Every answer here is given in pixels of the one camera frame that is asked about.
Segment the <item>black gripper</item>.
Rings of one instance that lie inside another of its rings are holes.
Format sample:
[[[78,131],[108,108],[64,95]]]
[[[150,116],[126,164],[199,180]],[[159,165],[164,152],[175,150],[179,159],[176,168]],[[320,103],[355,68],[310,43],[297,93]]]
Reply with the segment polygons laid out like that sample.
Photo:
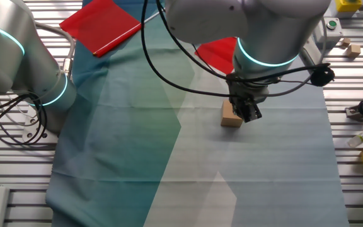
[[[268,95],[268,86],[251,86],[239,82],[228,83],[229,101],[235,114],[244,122],[262,118],[258,103],[264,102]]]

